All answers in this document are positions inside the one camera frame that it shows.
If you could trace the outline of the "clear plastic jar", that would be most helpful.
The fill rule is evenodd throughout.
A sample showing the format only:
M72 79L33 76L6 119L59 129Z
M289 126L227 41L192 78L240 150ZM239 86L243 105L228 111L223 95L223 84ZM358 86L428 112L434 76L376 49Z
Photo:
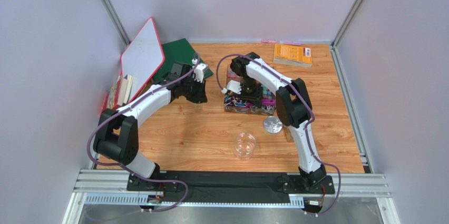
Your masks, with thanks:
M256 138L250 133L240 133L234 142L235 156L240 160L249 160L252 158L256 149Z

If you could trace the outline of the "single clear candy box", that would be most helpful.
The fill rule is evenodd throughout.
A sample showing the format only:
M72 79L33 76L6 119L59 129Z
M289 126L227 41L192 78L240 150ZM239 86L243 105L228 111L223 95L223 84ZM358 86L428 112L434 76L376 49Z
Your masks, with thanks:
M283 126L283 132L284 132L287 142L294 142L294 139L291 136L289 128L285 125Z

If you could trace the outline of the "purple plastic scoop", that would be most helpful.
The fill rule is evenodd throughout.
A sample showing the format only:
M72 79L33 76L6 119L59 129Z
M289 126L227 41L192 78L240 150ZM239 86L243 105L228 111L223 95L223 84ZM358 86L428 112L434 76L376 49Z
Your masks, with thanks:
M261 104L263 106L272 106L275 107L276 106L276 100L275 99L262 99L261 100Z

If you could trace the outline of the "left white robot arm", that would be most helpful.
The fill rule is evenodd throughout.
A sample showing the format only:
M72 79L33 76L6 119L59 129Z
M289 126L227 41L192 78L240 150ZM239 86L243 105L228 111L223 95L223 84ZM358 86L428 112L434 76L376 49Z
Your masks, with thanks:
M139 150L139 127L160 108L183 96L192 103L206 103L205 73L208 65L176 62L170 72L140 97L116 110L105 109L88 143L93 150L139 178L150 179L159 168Z

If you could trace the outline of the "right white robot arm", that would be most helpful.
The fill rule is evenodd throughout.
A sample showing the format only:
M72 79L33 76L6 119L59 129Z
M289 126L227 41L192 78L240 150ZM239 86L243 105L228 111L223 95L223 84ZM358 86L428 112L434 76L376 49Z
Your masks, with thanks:
M288 129L298 152L298 184L306 191L318 189L327 173L311 132L315 116L304 81L280 74L255 53L236 55L230 68L241 80L239 87L227 89L238 93L242 100L261 106L264 86L275 93L277 117Z

